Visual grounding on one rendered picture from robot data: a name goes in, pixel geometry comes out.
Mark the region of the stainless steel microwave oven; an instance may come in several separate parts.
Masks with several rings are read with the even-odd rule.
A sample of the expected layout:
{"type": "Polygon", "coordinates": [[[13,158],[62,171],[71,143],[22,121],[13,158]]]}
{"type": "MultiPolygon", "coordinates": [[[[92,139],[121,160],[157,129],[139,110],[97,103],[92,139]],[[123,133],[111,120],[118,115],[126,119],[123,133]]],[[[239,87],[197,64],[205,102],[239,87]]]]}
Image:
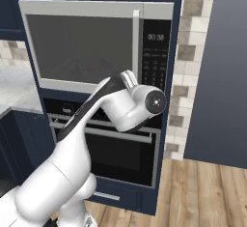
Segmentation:
{"type": "Polygon", "coordinates": [[[139,2],[144,5],[137,81],[163,89],[168,69],[174,4],[139,2]]]}

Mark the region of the navy drawer front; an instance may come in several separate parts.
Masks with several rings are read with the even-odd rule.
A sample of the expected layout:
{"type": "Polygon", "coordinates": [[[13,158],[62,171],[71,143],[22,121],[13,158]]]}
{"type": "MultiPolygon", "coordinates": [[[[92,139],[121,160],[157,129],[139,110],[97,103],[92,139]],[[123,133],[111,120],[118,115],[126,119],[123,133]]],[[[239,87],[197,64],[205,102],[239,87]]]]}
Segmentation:
{"type": "Polygon", "coordinates": [[[138,193],[135,190],[126,189],[122,186],[114,185],[111,182],[106,182],[101,178],[96,178],[96,191],[120,196],[121,200],[114,201],[92,195],[89,198],[90,202],[132,211],[137,210],[139,207],[138,193]]]}

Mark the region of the blue-grey tall side panel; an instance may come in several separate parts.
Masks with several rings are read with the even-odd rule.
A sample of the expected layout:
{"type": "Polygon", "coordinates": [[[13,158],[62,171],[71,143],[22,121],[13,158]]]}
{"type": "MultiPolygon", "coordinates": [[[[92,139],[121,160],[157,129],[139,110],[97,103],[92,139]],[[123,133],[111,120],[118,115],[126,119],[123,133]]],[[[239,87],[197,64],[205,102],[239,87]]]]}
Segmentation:
{"type": "Polygon", "coordinates": [[[247,0],[214,0],[184,156],[247,168],[247,0]]]}

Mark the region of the microwave glass door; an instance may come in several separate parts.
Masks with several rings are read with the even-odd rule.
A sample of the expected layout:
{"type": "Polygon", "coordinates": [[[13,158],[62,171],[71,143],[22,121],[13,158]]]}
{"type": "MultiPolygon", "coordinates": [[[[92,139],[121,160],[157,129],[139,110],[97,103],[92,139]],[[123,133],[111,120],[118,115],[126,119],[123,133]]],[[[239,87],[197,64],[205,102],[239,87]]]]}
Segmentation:
{"type": "Polygon", "coordinates": [[[132,71],[132,18],[139,2],[20,0],[41,87],[91,93],[104,78],[132,71]]]}

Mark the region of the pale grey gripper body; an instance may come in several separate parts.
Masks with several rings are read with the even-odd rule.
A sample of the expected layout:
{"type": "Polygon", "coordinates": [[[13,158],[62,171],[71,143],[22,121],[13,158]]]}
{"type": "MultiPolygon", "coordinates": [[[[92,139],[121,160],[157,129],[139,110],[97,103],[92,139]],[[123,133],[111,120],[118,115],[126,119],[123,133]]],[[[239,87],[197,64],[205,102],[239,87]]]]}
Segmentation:
{"type": "Polygon", "coordinates": [[[128,91],[130,91],[132,88],[134,88],[138,85],[138,81],[137,81],[134,73],[130,70],[123,71],[121,73],[121,79],[123,81],[123,84],[125,85],[125,88],[128,91]]]}

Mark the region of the navy wall cupboard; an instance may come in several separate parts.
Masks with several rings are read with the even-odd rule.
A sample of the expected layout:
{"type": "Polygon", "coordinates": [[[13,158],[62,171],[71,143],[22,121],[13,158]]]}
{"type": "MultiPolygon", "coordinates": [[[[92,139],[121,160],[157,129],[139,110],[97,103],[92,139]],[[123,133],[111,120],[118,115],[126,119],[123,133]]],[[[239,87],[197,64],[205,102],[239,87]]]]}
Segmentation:
{"type": "Polygon", "coordinates": [[[18,0],[0,0],[0,40],[25,40],[18,0]]]}

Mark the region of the navy base cabinet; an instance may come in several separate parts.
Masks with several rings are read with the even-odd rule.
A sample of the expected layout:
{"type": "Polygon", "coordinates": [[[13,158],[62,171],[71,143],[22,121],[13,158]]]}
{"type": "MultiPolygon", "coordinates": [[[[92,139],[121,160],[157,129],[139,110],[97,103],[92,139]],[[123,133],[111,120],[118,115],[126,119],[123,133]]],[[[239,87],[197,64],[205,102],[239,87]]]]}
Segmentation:
{"type": "Polygon", "coordinates": [[[0,117],[0,180],[22,184],[55,148],[42,114],[9,110],[0,117]]]}

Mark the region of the black oven knob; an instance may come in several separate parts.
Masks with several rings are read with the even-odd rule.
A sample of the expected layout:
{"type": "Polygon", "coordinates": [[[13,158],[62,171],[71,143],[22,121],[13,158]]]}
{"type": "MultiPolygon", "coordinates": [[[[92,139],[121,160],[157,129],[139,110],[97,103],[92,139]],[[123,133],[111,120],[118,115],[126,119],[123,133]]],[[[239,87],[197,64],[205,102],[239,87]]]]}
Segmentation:
{"type": "Polygon", "coordinates": [[[71,104],[65,103],[62,108],[63,112],[72,115],[74,113],[73,106],[71,104]]]}

